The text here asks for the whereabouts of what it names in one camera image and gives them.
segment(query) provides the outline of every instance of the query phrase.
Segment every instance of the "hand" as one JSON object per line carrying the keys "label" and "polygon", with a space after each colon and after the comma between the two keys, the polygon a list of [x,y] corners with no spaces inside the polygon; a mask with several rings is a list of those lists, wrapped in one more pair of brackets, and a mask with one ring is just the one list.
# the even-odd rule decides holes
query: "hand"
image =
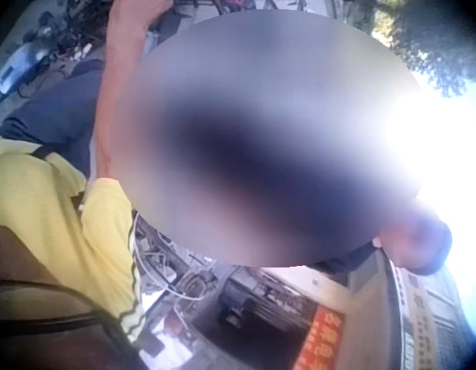
{"label": "hand", "polygon": [[109,23],[142,27],[145,32],[172,6],[173,0],[115,0],[109,13]]}

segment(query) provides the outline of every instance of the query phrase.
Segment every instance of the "yellow t-shirt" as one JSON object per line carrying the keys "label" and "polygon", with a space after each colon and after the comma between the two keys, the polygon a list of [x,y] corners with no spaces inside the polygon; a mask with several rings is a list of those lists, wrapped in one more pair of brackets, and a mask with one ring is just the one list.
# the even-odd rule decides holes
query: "yellow t-shirt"
{"label": "yellow t-shirt", "polygon": [[97,179],[79,216],[71,197],[85,177],[38,144],[0,137],[0,226],[7,227],[68,288],[119,318],[131,341],[143,325],[140,279],[129,235],[132,205],[118,181]]}

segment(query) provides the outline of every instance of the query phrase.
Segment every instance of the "white cable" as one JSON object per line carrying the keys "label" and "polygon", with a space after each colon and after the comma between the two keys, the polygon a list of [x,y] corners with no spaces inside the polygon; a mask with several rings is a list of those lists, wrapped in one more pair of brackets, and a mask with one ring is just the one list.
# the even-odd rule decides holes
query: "white cable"
{"label": "white cable", "polygon": [[[135,235],[135,232],[136,232],[136,226],[137,226],[137,220],[139,219],[139,212],[137,212],[136,214],[136,217],[134,218],[133,220],[133,234]],[[133,238],[132,239],[132,242],[133,242],[133,249],[135,250],[136,252],[136,256],[137,256],[137,259],[139,260],[139,263],[140,265],[142,266],[142,269],[146,272],[147,276],[149,276],[151,278],[151,280],[159,285],[164,291],[168,291],[169,293],[177,296],[178,298],[182,298],[182,299],[188,299],[189,301],[201,301],[205,298],[205,295],[202,295],[200,297],[189,297],[188,295],[184,295],[184,294],[180,294],[178,293],[177,291],[174,291],[173,289],[171,289],[169,287],[169,285],[166,285],[166,286],[162,286],[161,285],[161,282],[158,281],[158,279],[156,279],[150,272],[149,270],[147,270],[147,267],[144,265],[144,262],[142,261],[142,258],[140,257],[140,252],[139,252],[139,248],[137,247],[137,243],[136,243],[136,239]]]}

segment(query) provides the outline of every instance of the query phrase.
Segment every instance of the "clothing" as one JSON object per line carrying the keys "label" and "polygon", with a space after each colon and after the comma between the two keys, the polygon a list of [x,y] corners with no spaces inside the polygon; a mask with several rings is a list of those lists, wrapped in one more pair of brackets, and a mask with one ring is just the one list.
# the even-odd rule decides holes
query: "clothing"
{"label": "clothing", "polygon": [[[86,111],[92,114],[90,122],[79,113],[82,106],[71,106],[63,112],[73,112],[72,117],[50,111],[50,103],[45,106],[45,96],[66,96],[64,89],[72,88],[72,81],[85,82],[83,77],[89,74],[40,93],[25,110],[12,114],[21,118],[20,125],[12,127],[8,119],[1,127],[0,133],[14,133],[24,139],[0,136],[0,227],[10,230],[55,281],[84,294],[119,318],[129,340],[134,341],[143,326],[143,310],[139,304],[139,273],[129,242],[132,205],[113,179],[94,181],[82,215],[71,200],[85,189],[85,176],[89,174],[89,166],[87,171],[84,167],[85,153],[77,152],[89,148],[96,96],[88,87],[85,97],[92,97],[92,101],[72,96],[73,101],[86,103]],[[75,127],[75,118],[81,127]],[[70,139],[75,145],[64,148],[62,155],[51,153],[44,160],[30,155],[40,144],[61,144]]]}

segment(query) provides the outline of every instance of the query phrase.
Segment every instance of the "raised arm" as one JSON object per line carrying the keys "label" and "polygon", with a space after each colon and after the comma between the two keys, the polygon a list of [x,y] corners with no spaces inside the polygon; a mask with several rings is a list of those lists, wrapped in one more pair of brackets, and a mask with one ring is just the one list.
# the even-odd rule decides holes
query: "raised arm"
{"label": "raised arm", "polygon": [[109,13],[106,66],[94,125],[98,178],[113,178],[109,140],[116,100],[124,82],[139,68],[148,27],[172,3],[172,0],[115,0]]}

